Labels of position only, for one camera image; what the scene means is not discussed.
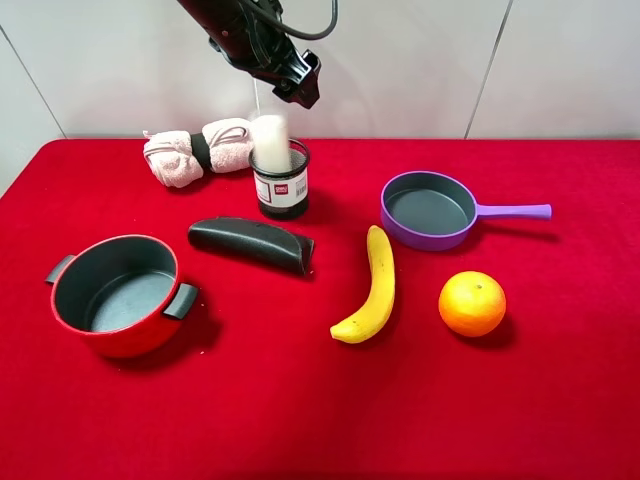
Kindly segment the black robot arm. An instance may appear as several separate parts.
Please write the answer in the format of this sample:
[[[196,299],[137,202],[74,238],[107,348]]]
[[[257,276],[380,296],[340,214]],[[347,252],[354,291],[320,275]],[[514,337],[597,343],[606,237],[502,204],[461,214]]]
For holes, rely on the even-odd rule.
[[[287,33],[259,18],[240,1],[182,1],[206,31],[209,44],[235,69],[273,87],[287,103],[310,109],[320,98],[320,59],[299,52]]]

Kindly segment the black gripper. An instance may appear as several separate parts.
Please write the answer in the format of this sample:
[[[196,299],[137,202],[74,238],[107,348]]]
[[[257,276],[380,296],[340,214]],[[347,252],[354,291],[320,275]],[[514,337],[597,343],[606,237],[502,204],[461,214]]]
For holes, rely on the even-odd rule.
[[[280,100],[312,108],[320,98],[321,61],[309,50],[296,49],[280,25],[281,3],[215,1],[213,6],[217,24],[209,31],[209,44],[234,68],[272,85]]]

